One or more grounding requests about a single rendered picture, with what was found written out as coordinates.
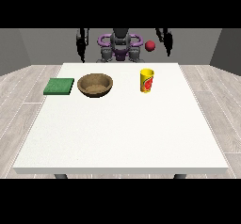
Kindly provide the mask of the green square pad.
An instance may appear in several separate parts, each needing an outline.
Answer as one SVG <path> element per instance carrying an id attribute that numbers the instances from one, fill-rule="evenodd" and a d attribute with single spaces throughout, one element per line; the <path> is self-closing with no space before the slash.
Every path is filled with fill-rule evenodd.
<path id="1" fill-rule="evenodd" d="M 44 91 L 44 95 L 69 95 L 72 90 L 73 78 L 50 78 Z"/>

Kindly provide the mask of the small red ball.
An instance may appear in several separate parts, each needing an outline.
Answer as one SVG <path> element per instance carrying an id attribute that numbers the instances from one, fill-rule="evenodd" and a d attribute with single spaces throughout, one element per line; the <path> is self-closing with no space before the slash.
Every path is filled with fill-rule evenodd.
<path id="1" fill-rule="evenodd" d="M 152 40 L 148 40 L 146 43 L 145 43 L 145 49 L 148 51 L 148 52 L 151 52 L 155 49 L 155 43 L 152 41 Z"/>

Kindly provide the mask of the yellow cup with melon print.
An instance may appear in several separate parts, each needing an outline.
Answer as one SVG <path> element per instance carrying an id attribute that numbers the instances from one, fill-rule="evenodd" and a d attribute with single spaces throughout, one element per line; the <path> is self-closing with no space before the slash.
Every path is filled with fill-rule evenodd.
<path id="1" fill-rule="evenodd" d="M 154 71 L 152 69 L 142 69 L 140 71 L 140 91 L 148 93 L 153 84 Z"/>

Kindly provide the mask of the brown wooden bowl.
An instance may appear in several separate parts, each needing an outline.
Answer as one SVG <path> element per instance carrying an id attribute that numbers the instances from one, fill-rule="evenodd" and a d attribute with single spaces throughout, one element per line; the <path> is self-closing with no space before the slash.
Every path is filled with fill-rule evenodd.
<path id="1" fill-rule="evenodd" d="M 90 73 L 82 76 L 78 89 L 87 97 L 100 98 L 105 96 L 113 86 L 113 79 L 104 73 Z"/>

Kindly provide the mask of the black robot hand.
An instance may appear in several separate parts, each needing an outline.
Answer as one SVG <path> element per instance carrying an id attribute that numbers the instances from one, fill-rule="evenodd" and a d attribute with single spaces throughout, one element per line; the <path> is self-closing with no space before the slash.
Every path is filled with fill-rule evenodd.
<path id="1" fill-rule="evenodd" d="M 76 47 L 77 53 L 82 62 L 85 62 L 85 52 L 88 46 L 88 28 L 79 28 L 76 33 Z"/>
<path id="2" fill-rule="evenodd" d="M 156 28 L 155 31 L 159 41 L 164 43 L 167 55 L 170 56 L 173 46 L 173 37 L 171 32 L 167 28 Z"/>

